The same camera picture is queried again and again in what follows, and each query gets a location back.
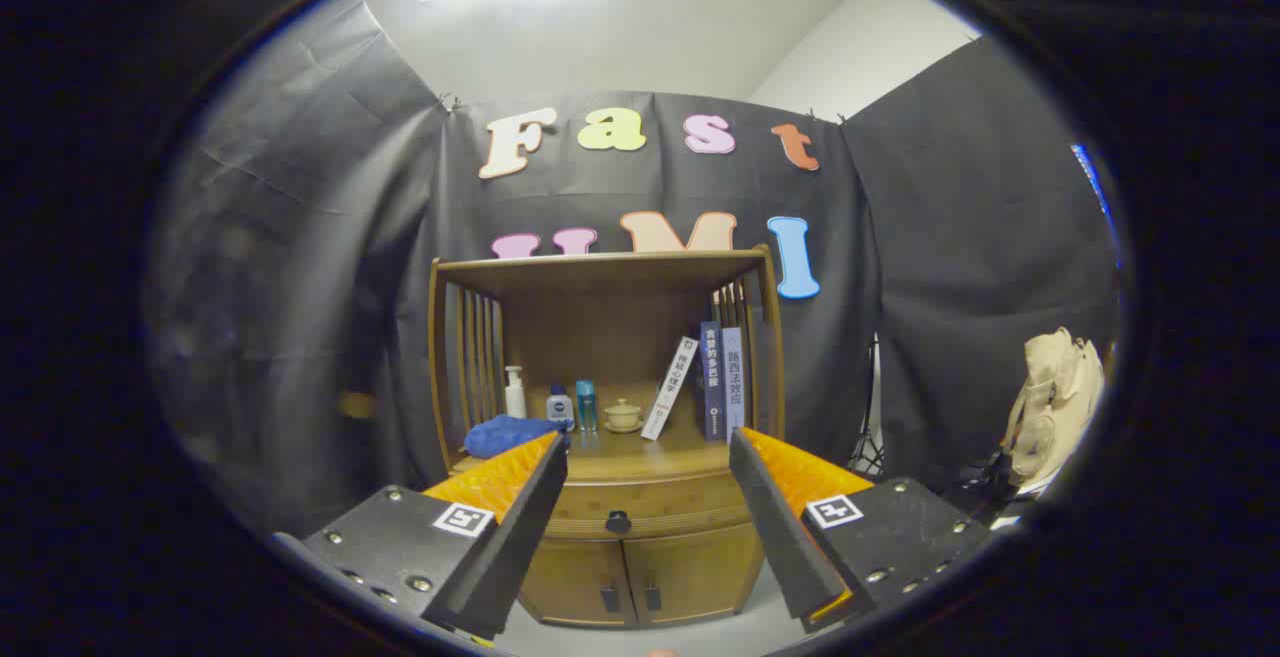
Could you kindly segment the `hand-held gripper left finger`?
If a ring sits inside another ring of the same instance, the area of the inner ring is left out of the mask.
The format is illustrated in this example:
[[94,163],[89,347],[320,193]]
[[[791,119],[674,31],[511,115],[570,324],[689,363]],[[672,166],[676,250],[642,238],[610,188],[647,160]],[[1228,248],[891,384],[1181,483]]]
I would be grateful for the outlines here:
[[428,491],[387,485],[328,525],[271,543],[289,566],[402,634],[503,633],[567,476],[552,432]]

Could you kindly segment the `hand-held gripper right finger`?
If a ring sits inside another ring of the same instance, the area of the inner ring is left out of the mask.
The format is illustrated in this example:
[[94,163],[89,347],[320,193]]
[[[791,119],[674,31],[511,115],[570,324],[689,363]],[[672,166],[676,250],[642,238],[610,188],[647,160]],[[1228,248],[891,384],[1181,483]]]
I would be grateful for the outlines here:
[[918,482],[873,483],[750,428],[732,432],[730,469],[788,613],[808,633],[901,604],[989,538]]

